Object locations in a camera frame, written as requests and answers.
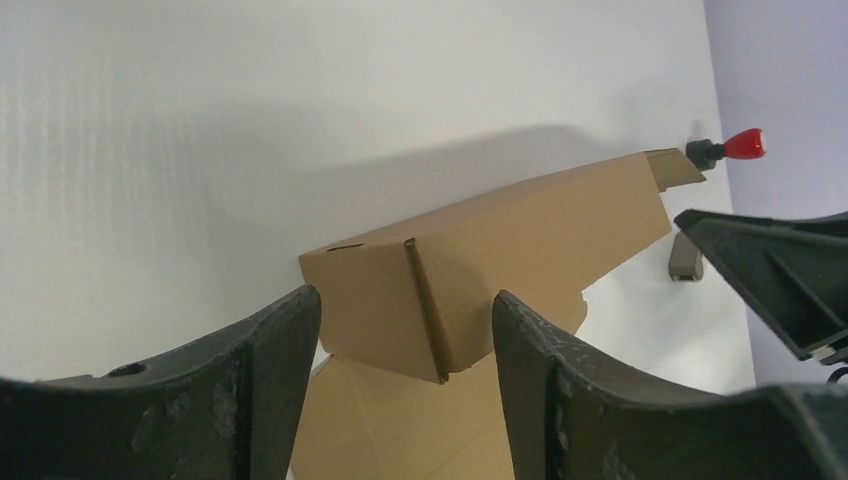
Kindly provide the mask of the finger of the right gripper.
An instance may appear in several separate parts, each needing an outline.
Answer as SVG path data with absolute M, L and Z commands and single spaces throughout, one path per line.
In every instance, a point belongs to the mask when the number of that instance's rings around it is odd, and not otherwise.
M 675 224 L 799 360 L 847 360 L 847 215 L 806 220 L 689 209 Z

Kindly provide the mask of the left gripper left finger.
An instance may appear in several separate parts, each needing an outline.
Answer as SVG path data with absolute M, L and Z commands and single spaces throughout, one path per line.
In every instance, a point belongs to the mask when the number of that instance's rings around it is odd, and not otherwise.
M 1 382 L 5 479 L 283 479 L 321 322 L 304 285 L 102 377 Z

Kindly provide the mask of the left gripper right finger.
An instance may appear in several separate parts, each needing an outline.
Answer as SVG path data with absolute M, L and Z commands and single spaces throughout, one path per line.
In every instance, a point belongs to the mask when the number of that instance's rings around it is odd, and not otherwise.
M 631 367 L 508 291 L 492 307 L 518 479 L 843 479 L 847 388 L 723 396 Z

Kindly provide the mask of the brown cardboard box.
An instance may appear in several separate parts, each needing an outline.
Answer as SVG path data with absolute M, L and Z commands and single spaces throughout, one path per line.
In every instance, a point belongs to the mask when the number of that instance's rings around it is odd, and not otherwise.
M 577 331 L 584 290 L 669 232 L 662 193 L 703 179 L 676 148 L 639 152 L 303 254 L 330 359 L 308 387 L 295 477 L 511 478 L 494 297 Z

